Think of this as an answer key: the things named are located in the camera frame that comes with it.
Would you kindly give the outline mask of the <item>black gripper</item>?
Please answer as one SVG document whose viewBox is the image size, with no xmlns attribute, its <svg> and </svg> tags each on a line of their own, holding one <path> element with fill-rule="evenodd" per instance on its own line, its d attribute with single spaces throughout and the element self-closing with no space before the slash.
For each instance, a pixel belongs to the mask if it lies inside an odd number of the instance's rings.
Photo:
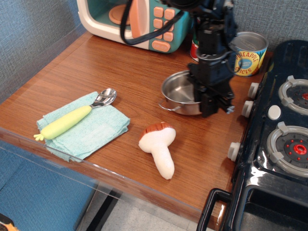
<svg viewBox="0 0 308 231">
<path fill-rule="evenodd" d="M 234 111 L 234 93 L 230 80 L 234 76 L 235 53 L 197 55 L 198 63 L 187 65 L 193 84 L 194 101 L 201 102 L 202 117 L 216 114 L 222 109 L 227 114 Z"/>
</svg>

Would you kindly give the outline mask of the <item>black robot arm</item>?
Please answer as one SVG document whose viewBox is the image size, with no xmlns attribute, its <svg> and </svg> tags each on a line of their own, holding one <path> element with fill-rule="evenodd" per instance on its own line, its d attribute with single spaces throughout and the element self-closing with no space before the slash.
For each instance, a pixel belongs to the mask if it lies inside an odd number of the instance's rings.
<svg viewBox="0 0 308 231">
<path fill-rule="evenodd" d="M 194 99 L 200 102 L 202 117 L 208 117 L 223 109 L 234 111 L 234 93 L 230 80 L 235 75 L 235 58 L 238 50 L 232 44 L 237 24 L 233 17 L 232 0 L 163 0 L 162 4 L 179 12 L 161 29 L 126 39 L 125 29 L 133 1 L 128 1 L 120 23 L 120 36 L 127 45 L 136 45 L 167 32 L 188 12 L 194 20 L 194 30 L 199 42 L 197 64 L 189 63 L 189 81 L 193 84 Z"/>
</svg>

